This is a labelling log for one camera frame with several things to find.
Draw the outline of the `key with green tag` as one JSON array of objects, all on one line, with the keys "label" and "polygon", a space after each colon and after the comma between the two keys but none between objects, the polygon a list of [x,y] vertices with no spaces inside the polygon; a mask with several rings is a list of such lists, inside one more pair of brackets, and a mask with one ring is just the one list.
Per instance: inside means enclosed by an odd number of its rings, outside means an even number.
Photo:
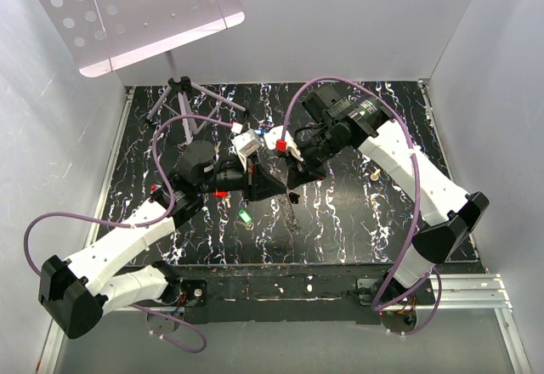
[{"label": "key with green tag", "polygon": [[238,218],[236,221],[238,224],[242,225],[247,230],[252,230],[254,228],[252,217],[249,214],[249,212],[245,209],[241,209],[238,212]]}]

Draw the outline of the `key with red tag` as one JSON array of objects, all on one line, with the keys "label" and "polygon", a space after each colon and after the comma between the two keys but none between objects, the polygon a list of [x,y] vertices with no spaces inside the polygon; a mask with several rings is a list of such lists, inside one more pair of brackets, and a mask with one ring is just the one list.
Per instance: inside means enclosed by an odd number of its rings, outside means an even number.
[{"label": "key with red tag", "polygon": [[218,199],[221,199],[222,202],[224,203],[224,205],[227,207],[227,208],[230,208],[231,205],[230,205],[230,197],[231,197],[231,194],[228,192],[228,191],[222,191],[222,190],[216,190],[214,193],[213,193],[213,196],[218,198]]}]

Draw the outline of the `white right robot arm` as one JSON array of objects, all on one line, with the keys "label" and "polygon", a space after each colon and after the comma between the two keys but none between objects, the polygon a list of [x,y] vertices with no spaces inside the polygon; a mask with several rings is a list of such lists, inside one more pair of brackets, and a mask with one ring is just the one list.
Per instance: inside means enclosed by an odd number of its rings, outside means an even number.
[{"label": "white right robot arm", "polygon": [[468,238],[488,208],[487,196],[469,193],[446,177],[414,144],[402,121],[378,97],[350,100],[332,85],[302,102],[313,125],[274,143],[288,153],[289,189],[323,179],[325,164],[347,147],[371,158],[414,202],[414,218],[426,227],[411,232],[410,245],[384,285],[386,297],[404,303],[417,282]]}]

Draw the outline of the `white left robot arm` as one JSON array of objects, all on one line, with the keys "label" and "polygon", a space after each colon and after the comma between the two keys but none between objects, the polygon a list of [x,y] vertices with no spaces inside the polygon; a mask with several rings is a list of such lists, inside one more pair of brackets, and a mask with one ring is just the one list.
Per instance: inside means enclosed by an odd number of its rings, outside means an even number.
[{"label": "white left robot arm", "polygon": [[207,141],[190,144],[168,180],[173,194],[164,188],[153,192],[128,219],[132,228],[114,228],[65,260],[52,256],[43,263],[38,300],[68,338],[87,334],[104,315],[133,303],[199,303],[195,291],[204,292],[206,283],[185,281],[164,261],[133,273],[121,270],[195,216],[206,193],[240,191],[246,201],[286,193],[286,186],[259,164],[257,154],[246,164],[237,159],[216,164],[215,148]]}]

